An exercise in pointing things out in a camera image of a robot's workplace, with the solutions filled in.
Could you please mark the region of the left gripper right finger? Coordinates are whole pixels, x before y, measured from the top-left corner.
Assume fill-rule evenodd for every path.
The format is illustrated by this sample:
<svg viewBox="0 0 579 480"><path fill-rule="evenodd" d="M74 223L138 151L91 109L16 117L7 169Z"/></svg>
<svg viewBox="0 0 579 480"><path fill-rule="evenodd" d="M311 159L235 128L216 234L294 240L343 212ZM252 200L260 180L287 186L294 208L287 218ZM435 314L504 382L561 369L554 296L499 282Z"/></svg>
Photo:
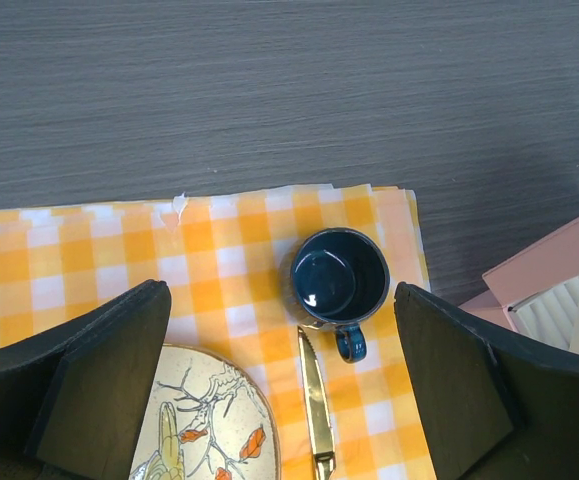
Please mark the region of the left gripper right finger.
<svg viewBox="0 0 579 480"><path fill-rule="evenodd" d="M579 355L405 282L394 309L438 478L579 479Z"/></svg>

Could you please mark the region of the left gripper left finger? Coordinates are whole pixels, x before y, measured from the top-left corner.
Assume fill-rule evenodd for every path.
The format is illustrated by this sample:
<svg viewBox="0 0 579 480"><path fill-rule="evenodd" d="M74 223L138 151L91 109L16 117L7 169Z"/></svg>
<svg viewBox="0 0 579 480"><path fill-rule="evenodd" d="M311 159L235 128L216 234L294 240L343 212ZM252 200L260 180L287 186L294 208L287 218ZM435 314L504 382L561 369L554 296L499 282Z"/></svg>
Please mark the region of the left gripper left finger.
<svg viewBox="0 0 579 480"><path fill-rule="evenodd" d="M0 348L0 479L126 479L171 310L148 280Z"/></svg>

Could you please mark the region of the pink jewelry box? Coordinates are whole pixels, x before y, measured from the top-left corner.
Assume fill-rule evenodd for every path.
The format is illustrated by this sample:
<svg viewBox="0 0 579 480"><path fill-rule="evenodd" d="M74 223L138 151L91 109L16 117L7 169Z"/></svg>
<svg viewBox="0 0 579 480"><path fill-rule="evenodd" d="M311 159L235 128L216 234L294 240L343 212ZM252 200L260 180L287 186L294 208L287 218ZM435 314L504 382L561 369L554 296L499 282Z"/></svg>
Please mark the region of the pink jewelry box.
<svg viewBox="0 0 579 480"><path fill-rule="evenodd" d="M483 274L487 290L461 308L579 354L579 217Z"/></svg>

